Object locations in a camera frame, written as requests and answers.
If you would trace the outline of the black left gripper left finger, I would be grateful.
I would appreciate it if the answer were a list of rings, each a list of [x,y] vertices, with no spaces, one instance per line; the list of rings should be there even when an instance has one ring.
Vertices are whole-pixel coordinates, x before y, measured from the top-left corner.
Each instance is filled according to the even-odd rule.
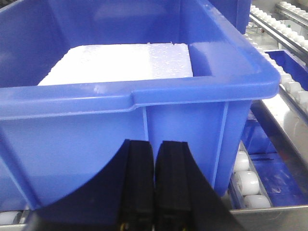
[[[36,211],[38,231],[150,231],[154,160],[147,141],[125,140],[92,179]]]

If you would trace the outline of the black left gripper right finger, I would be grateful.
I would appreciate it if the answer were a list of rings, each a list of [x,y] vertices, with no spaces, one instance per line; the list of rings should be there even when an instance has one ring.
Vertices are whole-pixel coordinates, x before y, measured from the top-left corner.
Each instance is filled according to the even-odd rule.
[[[186,142],[164,141],[155,164],[157,231],[243,231]]]

